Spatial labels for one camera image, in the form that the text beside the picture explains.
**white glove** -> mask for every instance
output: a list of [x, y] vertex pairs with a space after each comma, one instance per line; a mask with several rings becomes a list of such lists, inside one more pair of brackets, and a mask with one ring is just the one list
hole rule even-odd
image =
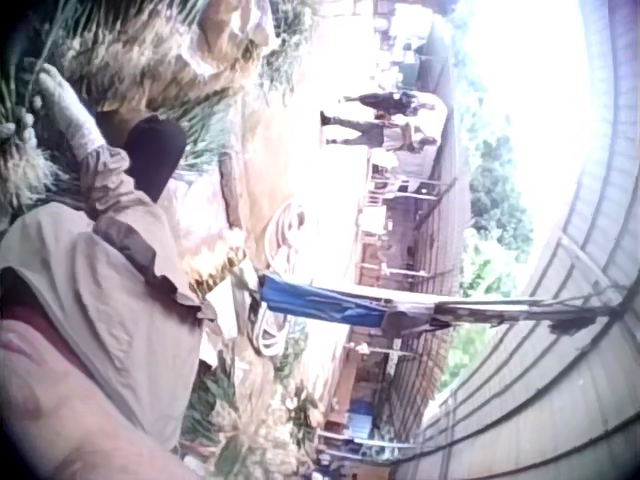
[[18, 125], [13, 122], [0, 124], [0, 141], [7, 141], [16, 135], [25, 145], [36, 148], [38, 142], [36, 132], [33, 130], [33, 115], [27, 113], [22, 107], [18, 108]]
[[[25, 61], [27, 69], [35, 68], [36, 60]], [[95, 119], [84, 108], [69, 83], [51, 65], [43, 64], [34, 82], [42, 94], [47, 112], [62, 130], [78, 160], [105, 145]]]

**wall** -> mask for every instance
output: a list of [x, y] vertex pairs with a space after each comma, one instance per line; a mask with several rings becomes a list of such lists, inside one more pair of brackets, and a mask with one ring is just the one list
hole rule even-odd
[[[630, 285], [640, 268], [638, 3], [581, 2], [598, 123], [566, 218], [527, 294], [572, 297]], [[609, 290], [592, 302], [616, 303]], [[625, 478], [640, 452], [640, 299], [573, 337], [502, 328], [426, 423], [398, 479]]]

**leg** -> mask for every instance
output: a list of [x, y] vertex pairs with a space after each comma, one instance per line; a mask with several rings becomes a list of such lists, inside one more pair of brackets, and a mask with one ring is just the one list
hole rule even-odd
[[376, 126], [379, 126], [380, 129], [369, 130], [358, 135], [356, 138], [347, 138], [345, 140], [334, 141], [334, 143], [340, 145], [365, 145], [369, 148], [379, 148], [384, 143], [384, 133], [381, 125], [376, 124]]
[[187, 137], [177, 122], [151, 115], [129, 132], [123, 150], [129, 155], [129, 176], [138, 190], [157, 202], [178, 167]]
[[337, 143], [339, 145], [368, 145], [367, 138], [365, 135], [358, 135], [355, 138], [345, 138], [344, 140], [334, 140], [332, 143]]
[[340, 127], [349, 128], [363, 134], [367, 134], [372, 130], [376, 130], [377, 128], [382, 127], [377, 122], [359, 122], [357, 120], [347, 120], [346, 118], [340, 117], [330, 117], [329, 125], [338, 125]]

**sky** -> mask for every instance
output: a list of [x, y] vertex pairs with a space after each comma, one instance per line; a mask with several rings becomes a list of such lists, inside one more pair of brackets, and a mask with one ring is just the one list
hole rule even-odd
[[469, 53], [510, 112], [516, 182], [541, 248], [570, 201], [590, 129], [578, 0], [481, 0]]

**dirt ground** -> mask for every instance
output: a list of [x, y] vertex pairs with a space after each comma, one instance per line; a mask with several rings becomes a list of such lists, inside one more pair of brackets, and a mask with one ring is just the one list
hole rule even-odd
[[[349, 133], [337, 131], [339, 127], [321, 132], [319, 123], [321, 109], [362, 116], [362, 107], [337, 101], [372, 88], [372, 16], [354, 16], [352, 11], [353, 2], [342, 0], [321, 9], [323, 18], [310, 54], [286, 105], [275, 99], [268, 108], [256, 107], [259, 103], [249, 95], [240, 100], [234, 115], [244, 128], [233, 163], [221, 167], [225, 189], [233, 190], [230, 223], [247, 232], [254, 262], [266, 264], [262, 244], [273, 214], [292, 196], [299, 196], [308, 223], [318, 234], [301, 249], [305, 271], [298, 273], [325, 282], [354, 279], [356, 217], [365, 192], [366, 148], [325, 147], [323, 135]], [[310, 320], [308, 329], [309, 346], [299, 376], [326, 405], [348, 328]]]

